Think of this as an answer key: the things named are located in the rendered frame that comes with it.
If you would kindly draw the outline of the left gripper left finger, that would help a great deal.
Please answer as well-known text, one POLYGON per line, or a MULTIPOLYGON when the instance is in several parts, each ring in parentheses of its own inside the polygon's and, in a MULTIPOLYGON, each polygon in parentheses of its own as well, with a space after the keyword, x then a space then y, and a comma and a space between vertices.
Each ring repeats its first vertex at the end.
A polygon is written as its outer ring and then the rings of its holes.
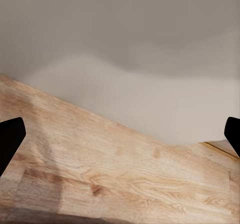
POLYGON ((0 177, 26 136, 22 117, 0 122, 0 177))

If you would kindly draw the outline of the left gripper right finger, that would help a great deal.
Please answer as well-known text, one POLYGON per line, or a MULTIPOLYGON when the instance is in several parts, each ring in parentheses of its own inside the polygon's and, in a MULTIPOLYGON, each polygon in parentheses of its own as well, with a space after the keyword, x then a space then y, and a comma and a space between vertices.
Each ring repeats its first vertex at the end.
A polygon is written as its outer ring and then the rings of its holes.
POLYGON ((235 117, 229 117, 227 119, 224 135, 230 142, 234 150, 240 157, 240 119, 235 117))

